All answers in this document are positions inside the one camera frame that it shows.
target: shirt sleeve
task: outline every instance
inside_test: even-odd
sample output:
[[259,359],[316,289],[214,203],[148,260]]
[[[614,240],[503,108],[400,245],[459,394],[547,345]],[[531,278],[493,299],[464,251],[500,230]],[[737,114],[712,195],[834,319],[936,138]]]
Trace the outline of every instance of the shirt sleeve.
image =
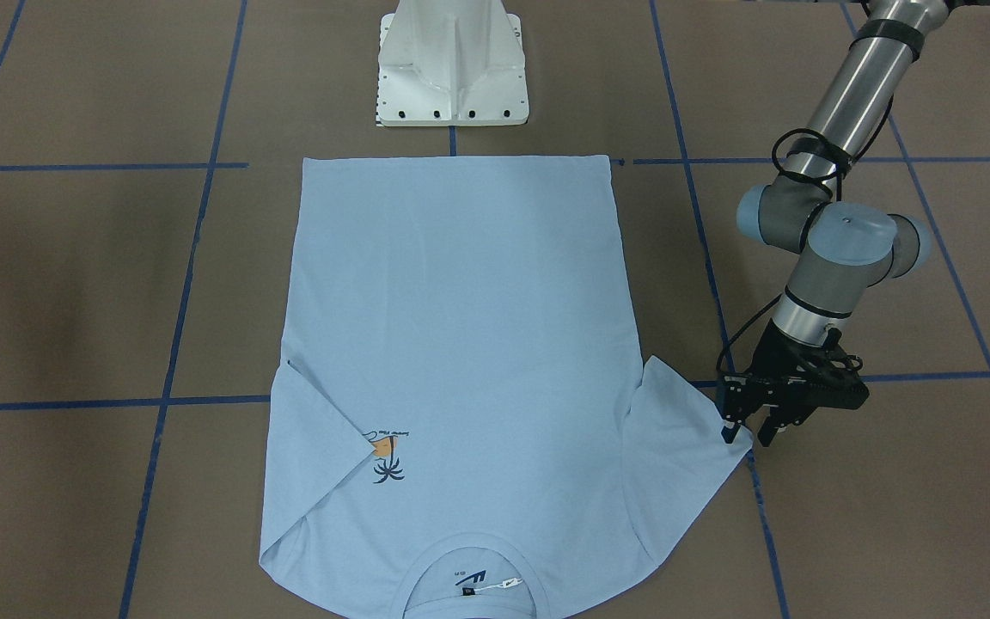
[[270,391],[260,555],[373,453],[322,392],[284,361]]
[[722,420],[708,397],[652,357],[621,426],[621,467],[632,528],[663,563],[743,454],[751,432],[720,438]]

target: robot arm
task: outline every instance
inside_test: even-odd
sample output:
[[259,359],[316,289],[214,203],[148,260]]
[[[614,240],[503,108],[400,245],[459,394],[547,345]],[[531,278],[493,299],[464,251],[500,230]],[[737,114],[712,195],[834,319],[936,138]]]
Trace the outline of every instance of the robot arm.
[[840,347],[842,329],[865,287],[911,272],[926,259],[931,237],[910,217],[835,196],[924,39],[954,7],[944,0],[876,0],[808,126],[779,140],[801,136],[783,164],[775,145],[777,179],[740,200],[743,234],[800,258],[750,367],[720,372],[716,401],[727,442],[763,404],[770,413],[758,435],[769,445],[815,408],[859,408],[869,395],[858,376],[861,360]]

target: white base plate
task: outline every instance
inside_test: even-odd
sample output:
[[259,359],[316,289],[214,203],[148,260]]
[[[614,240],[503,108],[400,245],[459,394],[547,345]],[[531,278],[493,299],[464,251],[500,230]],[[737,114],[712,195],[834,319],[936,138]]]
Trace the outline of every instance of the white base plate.
[[[395,13],[381,19],[381,46]],[[515,39],[522,45],[522,19],[510,15]],[[461,108],[452,109],[452,94],[423,82],[416,71],[381,67],[377,78],[377,126],[506,126],[529,118],[525,70],[493,70],[464,91]]]

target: light blue t-shirt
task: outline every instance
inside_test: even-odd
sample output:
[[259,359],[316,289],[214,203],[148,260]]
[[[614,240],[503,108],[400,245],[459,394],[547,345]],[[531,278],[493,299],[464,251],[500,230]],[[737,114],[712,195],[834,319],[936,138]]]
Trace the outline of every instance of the light blue t-shirt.
[[750,436],[641,364],[632,312],[608,157],[306,160],[260,565],[355,619],[639,583]]

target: cable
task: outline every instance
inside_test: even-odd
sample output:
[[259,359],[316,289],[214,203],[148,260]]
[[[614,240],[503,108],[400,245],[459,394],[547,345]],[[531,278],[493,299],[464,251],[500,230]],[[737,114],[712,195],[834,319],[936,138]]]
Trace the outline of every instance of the cable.
[[[858,154],[854,157],[850,157],[852,158],[850,164],[857,164],[861,161],[861,157],[864,157],[865,153],[869,152],[870,146],[873,145],[873,142],[877,141],[877,136],[879,136],[881,130],[884,129],[885,123],[888,122],[889,116],[892,114],[893,99],[895,99],[895,97],[892,97],[891,95],[889,97],[889,105],[884,106],[884,114],[881,114],[881,120],[877,122],[877,128],[873,129],[873,133],[869,136],[869,140],[865,141],[865,145],[860,151],[858,151]],[[778,157],[778,149],[781,148],[781,145],[784,144],[788,138],[792,138],[793,136],[812,136],[813,138],[816,138],[816,140],[820,141],[822,148],[824,148],[824,150],[828,153],[834,153],[836,150],[839,150],[838,146],[832,144],[832,141],[828,140],[824,134],[818,132],[817,130],[804,128],[804,126],[802,126],[802,128],[786,131],[786,133],[782,134],[781,138],[778,138],[777,142],[774,142],[773,148],[770,150],[770,161],[773,161],[774,168],[778,170],[779,174],[786,176],[787,179],[797,181],[797,183],[817,185],[818,187],[824,187],[824,181],[835,179],[835,200],[842,201],[842,180],[845,179],[846,172],[842,171],[842,167],[838,162],[830,162],[835,166],[835,169],[824,176],[805,176],[804,174],[791,172],[789,169],[785,169],[785,166],[781,163],[781,158]]]
[[824,137],[824,134],[820,133],[820,131],[806,128],[806,126],[800,126],[798,129],[786,131],[786,133],[782,134],[781,138],[778,138],[777,142],[774,142],[773,148],[770,150],[770,161],[773,161],[774,168],[778,170],[779,174],[787,177],[787,179],[797,181],[797,183],[816,185],[817,187],[824,187],[824,181],[835,179],[835,199],[837,201],[842,201],[842,177],[844,177],[846,173],[842,172],[842,168],[840,168],[838,163],[832,161],[832,165],[835,166],[835,169],[833,169],[832,173],[825,174],[824,176],[806,176],[797,172],[791,172],[789,169],[785,169],[785,166],[782,166],[781,160],[778,158],[778,148],[781,148],[781,145],[784,144],[788,138],[792,138],[793,136],[812,136],[813,138],[816,138],[816,140],[820,141],[822,148],[824,148],[824,150],[828,153],[833,153],[836,152],[836,150],[840,150],[838,146],[832,144],[832,141]]
[[716,373],[718,373],[718,375],[722,375],[722,373],[724,373],[724,368],[720,367],[720,364],[724,362],[724,356],[727,355],[728,350],[731,349],[731,345],[735,344],[736,340],[739,340],[739,336],[742,336],[743,332],[746,332],[746,330],[750,328],[751,325],[754,325],[755,321],[758,321],[759,318],[762,318],[763,314],[769,312],[771,307],[777,305],[780,299],[781,299],[781,295],[779,294],[777,297],[773,298],[773,301],[767,303],[766,305],[763,305],[762,309],[759,309],[758,312],[755,312],[754,316],[748,318],[748,320],[743,323],[743,326],[739,328],[739,330],[737,330],[736,334],[734,334],[734,336],[731,336],[727,344],[724,345],[724,348],[720,349],[720,355],[718,355],[718,357],[716,358]]
[[884,129],[884,123],[888,122],[889,114],[892,114],[892,99],[895,98],[893,95],[889,97],[889,105],[884,107],[884,116],[881,117],[881,121],[877,122],[877,129],[873,130],[872,136],[869,136],[869,141],[865,142],[865,146],[858,151],[856,157],[853,158],[855,163],[861,161],[861,157],[865,156],[865,153],[869,152],[869,146],[873,145],[873,142],[877,141],[877,134],[880,134],[881,129]]

